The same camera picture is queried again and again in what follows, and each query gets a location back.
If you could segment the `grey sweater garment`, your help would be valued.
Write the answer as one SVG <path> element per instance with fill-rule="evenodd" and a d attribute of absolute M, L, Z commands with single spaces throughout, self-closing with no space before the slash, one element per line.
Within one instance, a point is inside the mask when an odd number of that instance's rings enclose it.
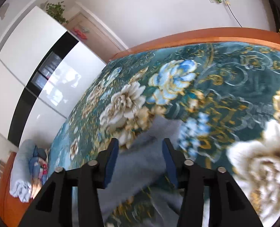
<path fill-rule="evenodd" d="M 166 178 L 162 141 L 178 146 L 182 121 L 156 116 L 119 154 L 112 181 L 98 192 L 105 226 L 176 226 L 182 196 Z"/>

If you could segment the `colourful folded clothes pile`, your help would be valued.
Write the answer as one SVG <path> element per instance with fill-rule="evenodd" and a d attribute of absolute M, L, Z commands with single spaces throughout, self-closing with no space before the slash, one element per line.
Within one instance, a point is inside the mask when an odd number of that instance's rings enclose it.
<path fill-rule="evenodd" d="M 35 146 L 33 157 L 29 161 L 29 170 L 34 186 L 45 184 L 48 179 L 48 158 L 43 148 Z"/>

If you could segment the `folded light blue quilt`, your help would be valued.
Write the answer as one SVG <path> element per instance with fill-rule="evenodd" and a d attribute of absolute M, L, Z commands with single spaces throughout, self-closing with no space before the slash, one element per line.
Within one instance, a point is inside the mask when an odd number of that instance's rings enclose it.
<path fill-rule="evenodd" d="M 11 171 L 9 193 L 19 198 L 22 203 L 28 203 L 32 194 L 32 175 L 29 162 L 33 158 L 35 143 L 25 140 L 20 146 L 14 159 Z"/>

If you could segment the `teal floral bed blanket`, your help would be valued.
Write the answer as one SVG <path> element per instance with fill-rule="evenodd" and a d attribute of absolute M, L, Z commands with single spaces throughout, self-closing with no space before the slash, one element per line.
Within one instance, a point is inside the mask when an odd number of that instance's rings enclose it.
<path fill-rule="evenodd" d="M 182 121 L 187 159 L 223 166 L 264 226 L 280 217 L 280 51 L 246 43 L 197 44 L 110 62 L 55 137 L 49 173 L 79 168 L 112 138 L 120 153 L 156 116 Z"/>

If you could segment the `white wardrobe with black band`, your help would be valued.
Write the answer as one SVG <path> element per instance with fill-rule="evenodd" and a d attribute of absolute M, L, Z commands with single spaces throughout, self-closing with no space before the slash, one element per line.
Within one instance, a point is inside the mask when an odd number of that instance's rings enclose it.
<path fill-rule="evenodd" d="M 0 134 L 47 148 L 105 67 L 94 52 L 38 7 L 0 50 Z"/>

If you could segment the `wooden door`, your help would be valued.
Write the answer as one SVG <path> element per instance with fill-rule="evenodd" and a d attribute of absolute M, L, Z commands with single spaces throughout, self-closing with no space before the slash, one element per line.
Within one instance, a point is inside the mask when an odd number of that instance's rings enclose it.
<path fill-rule="evenodd" d="M 65 27 L 99 56 L 105 63 L 121 52 L 120 48 L 81 12 L 68 21 Z"/>

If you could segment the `green potted plant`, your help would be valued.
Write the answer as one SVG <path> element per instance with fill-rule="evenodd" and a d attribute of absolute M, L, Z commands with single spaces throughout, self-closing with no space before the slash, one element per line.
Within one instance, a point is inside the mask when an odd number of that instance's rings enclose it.
<path fill-rule="evenodd" d="M 56 4 L 47 3 L 45 6 L 46 13 L 60 24 L 65 24 L 68 22 L 68 20 L 63 16 L 65 10 L 65 5 L 63 3 L 64 1 L 58 2 Z"/>

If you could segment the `orange wooden bed frame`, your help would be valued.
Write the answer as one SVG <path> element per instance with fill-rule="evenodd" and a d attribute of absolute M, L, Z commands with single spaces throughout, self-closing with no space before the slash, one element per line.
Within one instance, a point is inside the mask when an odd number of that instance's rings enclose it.
<path fill-rule="evenodd" d="M 279 33 L 245 28 L 203 29 L 167 36 L 133 47 L 119 53 L 112 61 L 165 48 L 232 42 L 269 47 L 280 51 Z M 32 194 L 28 203 L 22 203 L 19 198 L 10 195 L 11 171 L 16 154 L 11 154 L 2 175 L 0 226 L 20 226 L 23 215 L 43 187 L 43 185 L 32 184 Z M 169 138 L 164 138 L 162 141 L 162 154 L 170 183 L 183 191 L 176 226 L 264 226 L 233 175 L 223 166 L 208 169 L 198 165 L 175 149 Z M 48 171 L 48 179 L 53 173 Z M 72 189 L 72 226 L 79 226 L 77 197 L 77 188 L 74 187 Z M 280 226 L 280 217 L 273 226 Z"/>

